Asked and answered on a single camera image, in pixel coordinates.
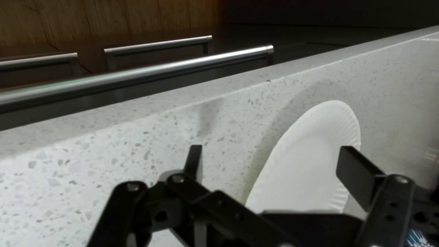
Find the stainless steel handle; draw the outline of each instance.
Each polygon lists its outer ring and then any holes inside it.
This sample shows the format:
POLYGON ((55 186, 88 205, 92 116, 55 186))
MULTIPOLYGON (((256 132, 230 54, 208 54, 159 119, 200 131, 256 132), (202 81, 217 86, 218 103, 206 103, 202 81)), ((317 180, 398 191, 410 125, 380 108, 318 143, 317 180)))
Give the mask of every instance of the stainless steel handle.
POLYGON ((213 36, 199 36, 199 38, 191 38, 191 39, 167 40, 167 42, 159 42, 159 43, 106 49, 104 54, 107 58, 108 69, 115 71, 115 68, 117 68, 115 58, 117 57, 152 53, 152 51, 163 51, 163 50, 181 49, 181 47, 192 47, 192 46, 203 46, 203 53, 207 54, 208 53, 207 43, 211 40, 213 40, 213 36))
POLYGON ((77 62, 78 62, 77 53, 48 55, 48 57, 34 57, 34 58, 14 60, 14 61, 0 61, 0 72, 21 71, 21 69, 29 69, 29 68, 59 65, 59 64, 70 64, 70 66, 77 66, 77 62))
POLYGON ((273 55, 273 46, 256 47, 204 58, 188 60, 181 62, 132 69, 125 72, 107 73, 100 76, 75 79, 47 86, 22 88, 15 91, 0 92, 0 108, 8 105, 23 103, 41 98, 60 97, 66 94, 80 92, 85 90, 96 90, 100 87, 123 87, 123 84, 134 80, 156 79, 159 76, 171 76, 191 71, 202 71, 218 68, 222 65, 254 61, 273 55))

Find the white speckled countertop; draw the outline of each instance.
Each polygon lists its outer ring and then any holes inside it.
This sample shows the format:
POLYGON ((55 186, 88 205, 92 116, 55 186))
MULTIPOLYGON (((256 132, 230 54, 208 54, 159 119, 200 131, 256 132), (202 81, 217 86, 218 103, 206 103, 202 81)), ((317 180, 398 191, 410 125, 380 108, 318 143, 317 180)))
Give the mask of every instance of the white speckled countertop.
POLYGON ((287 128, 331 99, 355 112, 372 161, 431 187, 439 158, 436 32, 0 132, 0 246, 84 246, 118 183, 154 184, 182 168, 191 145, 204 146, 203 184, 243 201, 287 128))

